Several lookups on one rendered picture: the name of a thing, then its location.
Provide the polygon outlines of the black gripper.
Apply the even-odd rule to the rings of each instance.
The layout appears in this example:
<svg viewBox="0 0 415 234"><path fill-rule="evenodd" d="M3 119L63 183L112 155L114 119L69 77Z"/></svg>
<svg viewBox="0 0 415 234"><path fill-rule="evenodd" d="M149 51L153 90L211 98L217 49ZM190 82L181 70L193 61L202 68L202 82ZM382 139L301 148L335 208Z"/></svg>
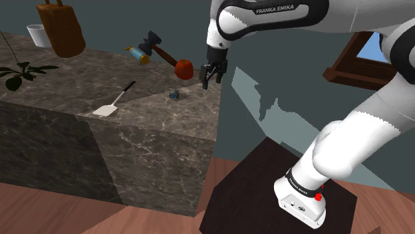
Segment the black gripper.
<svg viewBox="0 0 415 234"><path fill-rule="evenodd" d="M204 90L208 89L209 80L215 72L215 81L221 83L223 75L227 72L227 49L207 46L207 60L208 64L202 64L200 68L200 80Z"/></svg>

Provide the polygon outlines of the red apple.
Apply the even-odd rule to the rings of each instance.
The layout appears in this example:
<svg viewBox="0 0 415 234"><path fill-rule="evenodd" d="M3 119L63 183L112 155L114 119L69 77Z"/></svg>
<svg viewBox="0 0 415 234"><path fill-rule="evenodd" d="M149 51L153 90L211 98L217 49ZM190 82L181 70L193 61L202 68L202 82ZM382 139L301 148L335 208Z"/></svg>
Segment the red apple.
<svg viewBox="0 0 415 234"><path fill-rule="evenodd" d="M188 60L179 60L175 66L175 74L182 80L189 80L194 75L193 64Z"/></svg>

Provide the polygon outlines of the blue and yellow bottle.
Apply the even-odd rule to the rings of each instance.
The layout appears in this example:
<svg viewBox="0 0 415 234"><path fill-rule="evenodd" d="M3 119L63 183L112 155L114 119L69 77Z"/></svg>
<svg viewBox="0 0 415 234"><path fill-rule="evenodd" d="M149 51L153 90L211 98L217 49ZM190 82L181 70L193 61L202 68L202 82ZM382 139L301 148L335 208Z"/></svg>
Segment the blue and yellow bottle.
<svg viewBox="0 0 415 234"><path fill-rule="evenodd" d="M150 62L150 57L140 49L137 49L135 47L127 47L124 50L128 51L134 58L136 58L140 62L140 64L148 64Z"/></svg>

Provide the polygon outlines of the brown marble counter block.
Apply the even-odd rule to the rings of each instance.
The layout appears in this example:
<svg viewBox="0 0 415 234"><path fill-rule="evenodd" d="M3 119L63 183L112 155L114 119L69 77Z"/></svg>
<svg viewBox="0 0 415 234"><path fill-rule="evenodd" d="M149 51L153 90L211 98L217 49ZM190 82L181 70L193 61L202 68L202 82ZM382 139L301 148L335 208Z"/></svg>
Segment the brown marble counter block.
<svg viewBox="0 0 415 234"><path fill-rule="evenodd" d="M193 216L217 136L221 87L140 64L119 46L72 58L4 33L19 62L58 66L10 91L0 78L0 182ZM0 67L18 69L0 35ZM109 116L92 114L111 104ZM169 98L170 89L180 98Z"/></svg>

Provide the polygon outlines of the dark robot stand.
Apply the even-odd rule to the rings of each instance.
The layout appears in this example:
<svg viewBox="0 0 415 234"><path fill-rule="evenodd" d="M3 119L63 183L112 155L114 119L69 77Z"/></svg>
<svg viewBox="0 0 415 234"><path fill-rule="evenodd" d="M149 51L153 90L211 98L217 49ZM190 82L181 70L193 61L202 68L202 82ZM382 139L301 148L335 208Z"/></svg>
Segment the dark robot stand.
<svg viewBox="0 0 415 234"><path fill-rule="evenodd" d="M320 228L279 207L273 184L297 161L289 150L264 139L213 189L202 234L351 234L357 197L332 180L325 183L327 216Z"/></svg>

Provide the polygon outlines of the brown wooden window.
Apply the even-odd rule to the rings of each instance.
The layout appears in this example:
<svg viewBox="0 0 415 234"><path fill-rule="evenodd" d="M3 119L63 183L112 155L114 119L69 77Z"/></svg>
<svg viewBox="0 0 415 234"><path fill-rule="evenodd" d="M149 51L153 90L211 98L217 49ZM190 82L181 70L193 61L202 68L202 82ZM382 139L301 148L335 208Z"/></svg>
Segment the brown wooden window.
<svg viewBox="0 0 415 234"><path fill-rule="evenodd" d="M379 90L388 84L396 74L391 64L358 57L372 35L373 32L355 33L323 77L329 82L369 90Z"/></svg>

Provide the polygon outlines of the brown bag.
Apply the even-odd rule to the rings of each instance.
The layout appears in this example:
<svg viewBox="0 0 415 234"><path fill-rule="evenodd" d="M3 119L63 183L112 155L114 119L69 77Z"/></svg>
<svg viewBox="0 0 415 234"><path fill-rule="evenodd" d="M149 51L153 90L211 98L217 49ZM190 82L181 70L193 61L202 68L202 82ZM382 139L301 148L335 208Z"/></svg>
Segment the brown bag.
<svg viewBox="0 0 415 234"><path fill-rule="evenodd" d="M71 6L64 5L62 0L56 1L52 4L50 0L45 0L36 9L56 55L61 58L75 57L86 47L80 24Z"/></svg>

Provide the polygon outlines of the white cup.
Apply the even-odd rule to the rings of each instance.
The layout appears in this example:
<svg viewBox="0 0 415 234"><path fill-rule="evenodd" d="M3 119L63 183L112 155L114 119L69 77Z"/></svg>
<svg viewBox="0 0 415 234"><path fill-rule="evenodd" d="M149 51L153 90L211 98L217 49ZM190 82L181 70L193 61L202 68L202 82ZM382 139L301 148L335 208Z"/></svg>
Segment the white cup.
<svg viewBox="0 0 415 234"><path fill-rule="evenodd" d="M51 42L43 25L28 25L27 30L37 47L51 48Z"/></svg>

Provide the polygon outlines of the dark green plant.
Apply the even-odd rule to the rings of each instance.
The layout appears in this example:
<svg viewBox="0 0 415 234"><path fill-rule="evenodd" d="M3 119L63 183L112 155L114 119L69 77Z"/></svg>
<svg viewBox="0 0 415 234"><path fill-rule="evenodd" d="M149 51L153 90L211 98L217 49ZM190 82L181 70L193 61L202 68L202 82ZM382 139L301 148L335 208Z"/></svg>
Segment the dark green plant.
<svg viewBox="0 0 415 234"><path fill-rule="evenodd" d="M5 81L5 86L10 91L17 91L22 83L23 79L34 81L36 78L35 73L37 74L46 74L46 70L54 70L58 69L58 66L53 65L46 65L46 66L31 66L30 62L19 62L19 60L16 57L16 54L14 50L11 48L8 40L5 38L5 35L2 31L0 31L0 34L4 38L5 42L7 43L7 46L10 48L11 52L13 53L13 57L15 61L17 62L17 66L19 67L18 70L14 70L12 68L8 67L0 67L0 78L3 78L7 75L13 75L11 78L8 78Z"/></svg>

